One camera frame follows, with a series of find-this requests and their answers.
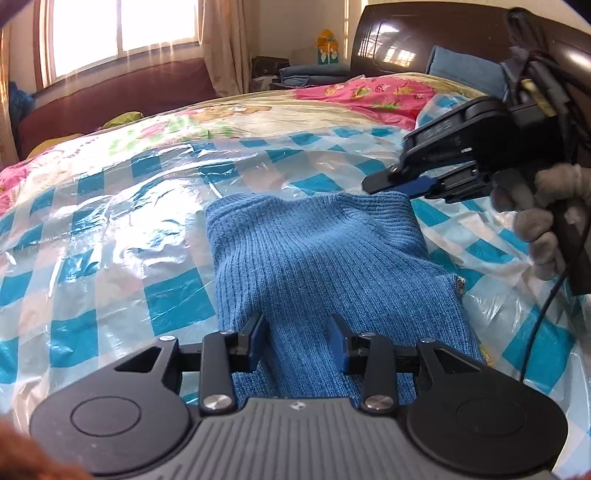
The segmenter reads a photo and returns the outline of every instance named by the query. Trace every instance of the sunlight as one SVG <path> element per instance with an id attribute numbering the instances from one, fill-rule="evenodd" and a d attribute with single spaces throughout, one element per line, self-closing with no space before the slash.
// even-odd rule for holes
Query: sunlight
<path id="1" fill-rule="evenodd" d="M 344 28 L 345 45 L 343 45 L 343 58 L 346 60 L 349 55 L 349 0 L 345 0 L 345 28 Z"/>
<path id="2" fill-rule="evenodd" d="M 53 22 L 56 77 L 117 55 L 115 0 L 55 0 Z"/>
<path id="3" fill-rule="evenodd" d="M 122 0 L 123 49 L 194 37 L 194 9 L 194 0 Z"/>

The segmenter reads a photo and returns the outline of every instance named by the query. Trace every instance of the bed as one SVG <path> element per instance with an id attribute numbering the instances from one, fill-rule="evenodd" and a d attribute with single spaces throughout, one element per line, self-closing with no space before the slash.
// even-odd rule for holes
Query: bed
<path id="1" fill-rule="evenodd" d="M 155 336 L 190 343 L 215 331 L 203 211 L 216 199 L 362 193 L 367 174 L 397 161 L 405 133 L 480 95 L 421 73 L 358 76 L 188 106 L 5 169 L 0 411 L 26 430 L 49 394 Z M 515 375 L 552 281 L 534 277 L 511 214 L 488 199 L 415 199 L 413 208 L 431 259 L 465 279 L 463 304 L 484 357 Z M 591 469 L 587 310 L 586 298 L 563 291 L 528 369 L 529 385 L 569 421 L 555 469 L 562 478 Z M 196 401 L 196 374 L 181 394 Z"/>

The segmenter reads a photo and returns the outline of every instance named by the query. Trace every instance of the fuzzy brown object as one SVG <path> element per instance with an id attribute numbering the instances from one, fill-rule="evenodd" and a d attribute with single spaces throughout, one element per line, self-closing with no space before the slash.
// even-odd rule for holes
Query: fuzzy brown object
<path id="1" fill-rule="evenodd" d="M 93 480 L 77 467 L 58 465 L 29 437 L 0 421 L 0 479 Z"/>

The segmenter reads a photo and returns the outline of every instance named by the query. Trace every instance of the blue knit sweater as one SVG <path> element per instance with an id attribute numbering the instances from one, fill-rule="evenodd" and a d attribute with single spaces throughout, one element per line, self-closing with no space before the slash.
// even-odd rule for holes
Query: blue knit sweater
<path id="1" fill-rule="evenodd" d="M 236 194 L 206 211 L 220 330 L 239 330 L 255 309 L 271 327 L 254 374 L 235 374 L 236 395 L 358 398 L 359 378 L 337 371 L 327 321 L 414 345 L 432 337 L 480 358 L 458 280 L 429 261 L 406 195 L 346 193 L 285 201 Z M 414 399 L 399 375 L 400 401 Z"/>

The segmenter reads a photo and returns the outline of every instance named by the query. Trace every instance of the beige curtain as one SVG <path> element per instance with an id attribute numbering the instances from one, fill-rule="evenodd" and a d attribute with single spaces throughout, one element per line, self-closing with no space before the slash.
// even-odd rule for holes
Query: beige curtain
<path id="1" fill-rule="evenodd" d="M 8 113 L 8 60 L 10 58 L 10 27 L 0 32 L 0 164 L 2 168 L 18 162 Z"/>
<path id="2" fill-rule="evenodd" d="M 251 0 L 203 0 L 205 65 L 218 95 L 248 93 L 251 78 L 246 8 Z"/>

